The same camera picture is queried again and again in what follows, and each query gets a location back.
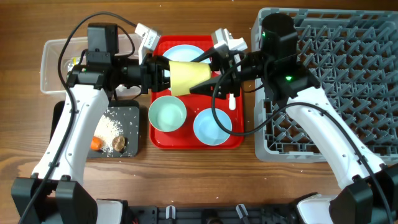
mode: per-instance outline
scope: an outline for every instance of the red tray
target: red tray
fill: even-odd
[[[180,44],[190,44],[201,48],[203,51],[213,46],[210,35],[166,35],[159,40],[154,55],[163,55],[166,50]],[[150,103],[161,96],[171,95],[170,90],[164,90],[158,93],[152,93]],[[243,101],[242,97],[236,98],[236,109],[231,111],[228,108],[228,100],[216,99],[216,108],[223,110],[231,118],[233,131],[243,132]],[[226,142],[219,146],[208,146],[200,142],[193,132],[193,121],[198,113],[211,107],[211,97],[203,95],[185,95],[178,96],[187,108],[187,119],[181,128],[171,133],[164,133],[156,130],[152,125],[149,129],[150,140],[160,149],[234,149],[238,147],[243,136],[230,136]]]

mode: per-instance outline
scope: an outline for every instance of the wooden table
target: wooden table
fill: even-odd
[[[250,46],[250,28],[263,7],[398,10],[397,2],[381,0],[94,1],[3,0],[0,4],[0,223],[18,221],[11,185],[16,177],[30,176],[49,143],[52,110],[59,99],[40,92],[44,43],[66,38],[86,15],[115,12],[165,35],[210,34],[223,27],[234,37],[244,37]],[[110,17],[90,22],[94,21],[122,24]],[[76,37],[86,35],[83,27]],[[246,89],[250,86],[253,82],[245,84]],[[149,107],[149,95],[138,101]],[[248,130],[253,128],[254,94],[245,94],[244,102]],[[259,161],[254,155],[254,136],[246,137],[235,150],[162,151],[147,137],[146,118],[142,123],[142,148],[135,158],[87,161],[84,186],[93,198],[120,198],[130,205],[158,207],[259,205],[289,202],[310,192],[340,191],[327,163]]]

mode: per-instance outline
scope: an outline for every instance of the wire grid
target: wire grid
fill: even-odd
[[[289,15],[297,22],[299,13]],[[318,78],[347,125],[381,156],[398,150],[398,32],[391,23],[378,20],[385,15],[364,16],[345,26],[349,28],[303,26],[302,21],[295,27],[297,60]],[[265,104],[267,117],[278,109],[267,98]],[[306,132],[285,113],[271,125],[264,135],[269,149],[319,153]]]

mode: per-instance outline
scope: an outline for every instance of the pile of white grains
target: pile of white grains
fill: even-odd
[[[109,117],[102,115],[95,129],[94,136],[104,142],[101,150],[108,155],[113,152],[112,140],[123,134],[123,130],[119,126],[121,126],[120,121],[112,121]]]

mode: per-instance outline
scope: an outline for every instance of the blue bowl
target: blue bowl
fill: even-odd
[[[216,114],[221,124],[226,129],[232,130],[232,122],[229,116],[219,109],[216,109]],[[193,132],[199,141],[208,146],[218,146],[229,138],[229,134],[221,130],[214,120],[211,108],[198,114],[193,122]]]

